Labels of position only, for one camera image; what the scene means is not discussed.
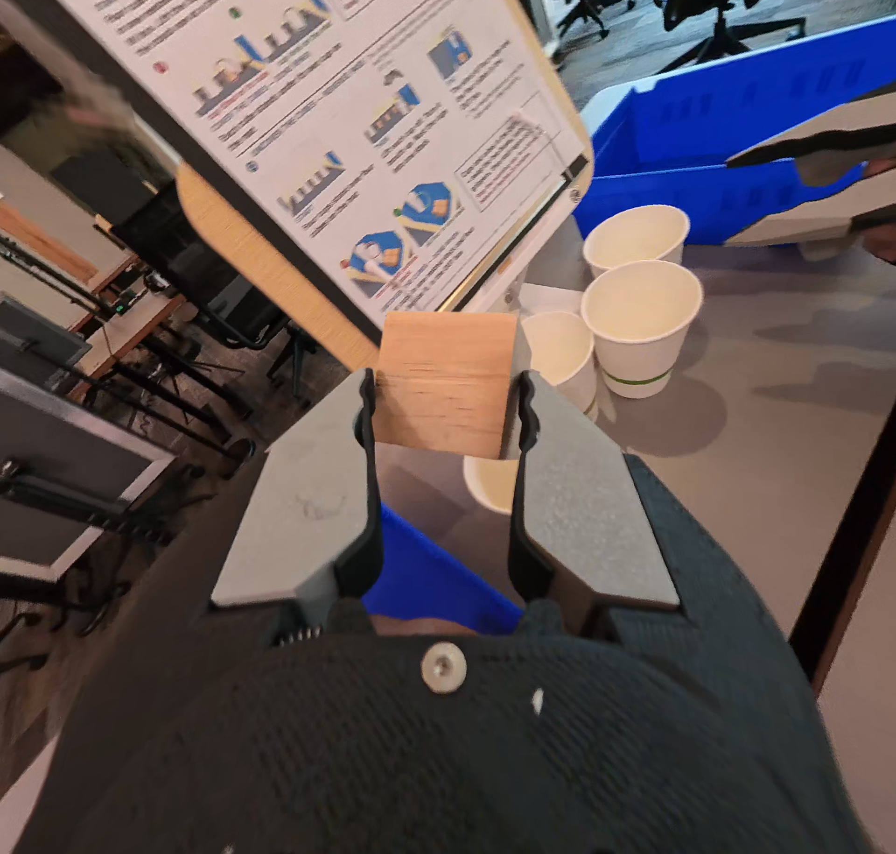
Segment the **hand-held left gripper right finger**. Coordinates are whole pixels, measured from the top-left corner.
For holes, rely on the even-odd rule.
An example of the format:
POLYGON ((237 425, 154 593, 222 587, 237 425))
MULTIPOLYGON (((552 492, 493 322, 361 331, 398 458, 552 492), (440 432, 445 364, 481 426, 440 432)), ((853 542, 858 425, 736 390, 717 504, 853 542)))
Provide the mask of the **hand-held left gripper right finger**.
POLYGON ((622 449, 535 371, 518 384, 519 450, 509 577, 530 603, 550 600, 565 624, 605 607, 680 607, 622 449))

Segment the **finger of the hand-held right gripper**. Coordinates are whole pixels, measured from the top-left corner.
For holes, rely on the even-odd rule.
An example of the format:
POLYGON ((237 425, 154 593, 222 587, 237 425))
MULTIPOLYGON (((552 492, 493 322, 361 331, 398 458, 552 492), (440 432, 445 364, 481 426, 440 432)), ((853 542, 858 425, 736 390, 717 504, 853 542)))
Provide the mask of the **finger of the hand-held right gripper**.
POLYGON ((727 168, 792 160, 801 182, 824 187, 857 165, 895 157, 895 86, 881 86, 730 156, 727 168))
POLYGON ((832 196, 768 214, 725 240, 731 246, 837 243, 895 220, 894 185, 850 185, 832 196))

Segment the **grey framed partition panel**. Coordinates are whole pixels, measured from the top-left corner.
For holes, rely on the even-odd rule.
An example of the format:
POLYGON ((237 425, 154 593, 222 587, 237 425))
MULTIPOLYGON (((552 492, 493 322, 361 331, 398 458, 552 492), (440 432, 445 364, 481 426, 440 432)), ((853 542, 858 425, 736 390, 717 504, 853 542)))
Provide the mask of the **grey framed partition panel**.
MULTIPOLYGON (((173 454, 14 374, 1 373, 1 462, 108 500, 134 501, 173 454)), ((105 531, 1 497, 2 574, 55 583, 105 531)))

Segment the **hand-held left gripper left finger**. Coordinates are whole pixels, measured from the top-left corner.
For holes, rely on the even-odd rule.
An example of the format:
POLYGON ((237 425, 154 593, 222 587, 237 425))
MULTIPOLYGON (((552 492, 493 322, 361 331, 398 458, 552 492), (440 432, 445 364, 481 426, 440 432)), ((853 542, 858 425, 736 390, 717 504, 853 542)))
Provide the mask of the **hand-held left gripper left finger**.
POLYGON ((269 448, 210 601, 216 607, 361 599, 385 562, 375 377, 354 372, 269 448))

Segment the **blue plastic bin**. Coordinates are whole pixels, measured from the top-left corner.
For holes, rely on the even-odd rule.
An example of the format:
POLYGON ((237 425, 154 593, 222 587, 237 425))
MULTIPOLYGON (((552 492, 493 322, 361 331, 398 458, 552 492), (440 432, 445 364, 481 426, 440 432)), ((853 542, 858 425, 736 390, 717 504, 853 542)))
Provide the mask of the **blue plastic bin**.
POLYGON ((466 568, 386 505, 384 565, 363 604, 398 620, 438 619, 482 635, 509 635, 522 608, 466 568))
POLYGON ((835 195, 860 180, 859 165, 808 187, 792 160, 725 163, 894 77, 890 17, 602 90, 581 111, 595 152, 574 211, 581 237, 624 210, 665 203, 688 214, 688 244, 723 245, 768 214, 835 195))

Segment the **wooden cube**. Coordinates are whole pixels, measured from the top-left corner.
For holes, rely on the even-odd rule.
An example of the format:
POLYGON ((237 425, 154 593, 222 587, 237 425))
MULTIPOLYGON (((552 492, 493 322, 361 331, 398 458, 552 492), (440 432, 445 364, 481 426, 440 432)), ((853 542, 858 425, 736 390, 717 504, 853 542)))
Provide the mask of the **wooden cube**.
POLYGON ((513 313, 393 311, 375 367, 381 444, 506 459, 531 350, 513 313))

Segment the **black tripod stand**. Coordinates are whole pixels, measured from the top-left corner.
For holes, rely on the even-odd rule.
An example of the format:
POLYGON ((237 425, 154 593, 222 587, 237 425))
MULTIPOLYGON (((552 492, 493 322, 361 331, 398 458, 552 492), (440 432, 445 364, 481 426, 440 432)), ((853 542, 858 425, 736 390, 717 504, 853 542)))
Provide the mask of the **black tripod stand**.
POLYGON ((196 494, 193 490, 193 482, 204 476, 203 467, 186 464, 166 479, 152 481, 150 489, 138 494, 134 501, 108 501, 39 479, 28 473, 24 463, 7 459, 1 467, 1 497, 4 501, 141 543, 166 546, 174 539, 170 529, 174 516, 214 497, 214 494, 196 494))

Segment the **white paper cup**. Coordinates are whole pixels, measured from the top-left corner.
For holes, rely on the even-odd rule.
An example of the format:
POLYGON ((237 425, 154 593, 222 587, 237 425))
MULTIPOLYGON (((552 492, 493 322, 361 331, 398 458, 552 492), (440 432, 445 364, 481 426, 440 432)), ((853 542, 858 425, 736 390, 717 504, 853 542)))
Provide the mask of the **white paper cup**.
POLYGON ((583 257, 592 277, 638 261, 680 265, 691 230, 686 212, 669 205, 646 205, 605 219, 585 237, 583 257))
POLYGON ((462 473, 469 494, 480 506, 510 516, 518 467, 517 459, 464 456, 462 473))
POLYGON ((663 260, 631 262, 594 279, 580 314, 609 390, 644 400, 665 389, 703 302, 700 278, 663 260))
POLYGON ((532 352, 532 369, 589 415, 597 401, 598 367, 586 323, 568 311, 547 311, 524 318, 521 327, 532 352))

